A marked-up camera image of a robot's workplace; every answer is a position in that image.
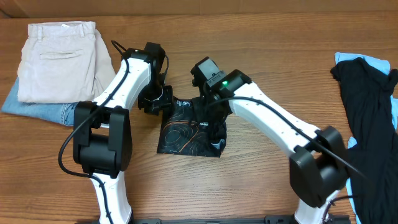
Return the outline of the black printed cycling jersey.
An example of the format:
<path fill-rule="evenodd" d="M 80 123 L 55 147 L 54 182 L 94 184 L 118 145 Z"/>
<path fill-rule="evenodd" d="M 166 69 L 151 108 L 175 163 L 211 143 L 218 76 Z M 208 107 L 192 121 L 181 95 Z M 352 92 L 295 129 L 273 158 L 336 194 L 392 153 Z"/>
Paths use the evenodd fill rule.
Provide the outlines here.
<path fill-rule="evenodd" d="M 211 126 L 197 121 L 191 100 L 174 98 L 170 112 L 162 115 L 158 154 L 220 157 L 226 147 L 226 124 L 216 128 L 211 137 Z"/>

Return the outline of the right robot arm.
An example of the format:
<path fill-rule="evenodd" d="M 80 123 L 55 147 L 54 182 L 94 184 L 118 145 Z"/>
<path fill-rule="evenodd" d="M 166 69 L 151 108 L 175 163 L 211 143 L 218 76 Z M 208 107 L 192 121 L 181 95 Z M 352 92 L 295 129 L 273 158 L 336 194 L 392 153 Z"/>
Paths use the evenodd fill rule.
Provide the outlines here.
<path fill-rule="evenodd" d="M 225 73 L 209 57 L 191 70 L 200 97 L 193 101 L 198 120 L 212 131 L 229 114 L 253 124 L 289 158 L 290 186 L 299 197 L 292 215 L 268 215 L 264 223 L 349 223 L 347 215 L 330 208 L 349 177 L 347 151 L 341 134 L 308 124 L 273 102 L 243 72 Z"/>

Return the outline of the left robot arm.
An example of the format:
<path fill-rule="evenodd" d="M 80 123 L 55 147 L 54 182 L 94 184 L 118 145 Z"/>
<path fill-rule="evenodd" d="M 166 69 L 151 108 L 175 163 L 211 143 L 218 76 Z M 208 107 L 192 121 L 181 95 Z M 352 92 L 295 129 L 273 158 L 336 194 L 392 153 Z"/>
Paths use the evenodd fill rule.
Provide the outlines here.
<path fill-rule="evenodd" d="M 95 188 L 98 223 L 132 223 L 124 172 L 132 156 L 129 112 L 137 104 L 145 113 L 158 115 L 173 107 L 171 86 L 165 84 L 163 64 L 169 60 L 160 44 L 125 49 L 121 66 L 107 89 L 92 101 L 81 101 L 74 111 L 73 160 Z"/>

